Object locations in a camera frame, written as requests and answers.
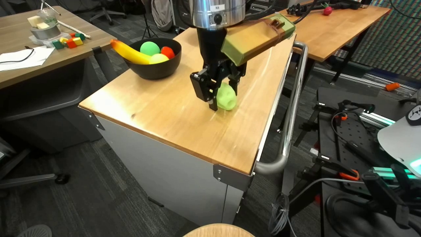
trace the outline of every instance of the black bowl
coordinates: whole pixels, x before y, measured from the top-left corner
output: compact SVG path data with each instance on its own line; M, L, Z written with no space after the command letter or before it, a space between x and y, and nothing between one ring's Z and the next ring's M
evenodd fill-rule
M180 64L182 45L172 38L149 38L139 42L134 42L130 46L136 50L139 50L141 45L146 41L155 42L159 47L163 47L163 46L171 47L175 54L175 58L162 63L157 63L157 64L136 64L126 60L129 67L141 77L149 79L149 80L163 79L172 75L176 67Z

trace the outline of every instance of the stool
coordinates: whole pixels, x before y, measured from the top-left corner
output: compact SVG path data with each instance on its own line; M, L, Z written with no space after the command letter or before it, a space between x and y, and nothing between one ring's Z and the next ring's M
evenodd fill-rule
M239 226L230 224L209 224L188 232L184 237L253 237L253 234Z

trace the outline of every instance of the white device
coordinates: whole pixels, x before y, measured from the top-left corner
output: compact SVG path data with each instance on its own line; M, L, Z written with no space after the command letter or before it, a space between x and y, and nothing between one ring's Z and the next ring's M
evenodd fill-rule
M380 146L421 178L421 104L378 133Z

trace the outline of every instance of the wooden desk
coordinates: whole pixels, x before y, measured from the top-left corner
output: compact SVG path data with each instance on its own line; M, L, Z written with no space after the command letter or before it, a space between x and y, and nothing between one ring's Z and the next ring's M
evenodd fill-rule
M99 118L100 133L153 200L197 224L232 222L245 189L214 176L250 181L293 39L247 63L232 112L214 112L195 95L189 74L203 59L193 29L176 37L183 55L175 75L151 81L128 70L79 105Z
M304 81L307 81L309 71L314 62L325 62L329 56L351 42L343 62L337 67L337 74L332 79L336 81L351 59L364 33L371 25L379 21L389 12L389 8L366 6L361 9L336 9L330 16L322 16L321 10L311 12L301 22L296 25L297 41L308 46L309 60ZM287 9L282 14L291 21L297 20L296 16L288 16Z
M72 62L80 60L87 58L92 54L92 49L95 47L107 47L111 42L113 35L103 31L101 29L91 25L90 22L79 18L78 16L72 14L71 12L66 10L62 6L54 6L57 12L61 13L58 20L78 27L79 30L90 34L92 38L84 41L83 46L78 46L75 49L62 49L54 50L49 59L40 67L29 67L21 70L12 70L12 71L0 71L0 89L37 75L45 74L47 71L63 67ZM22 50L25 46L36 46L29 37L30 25L26 21L28 17L38 14L40 10L32 10L12 16L0 17L0 52L9 52L16 50ZM62 31L71 33L70 29L62 27Z

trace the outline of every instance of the paper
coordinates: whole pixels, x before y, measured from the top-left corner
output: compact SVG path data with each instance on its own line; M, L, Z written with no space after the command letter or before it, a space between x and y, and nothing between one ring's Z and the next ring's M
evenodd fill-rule
M54 47L46 47L46 46L40 46L33 49L34 51L32 54L30 54L32 49L24 49L20 51L0 54L0 71L41 66L54 51Z

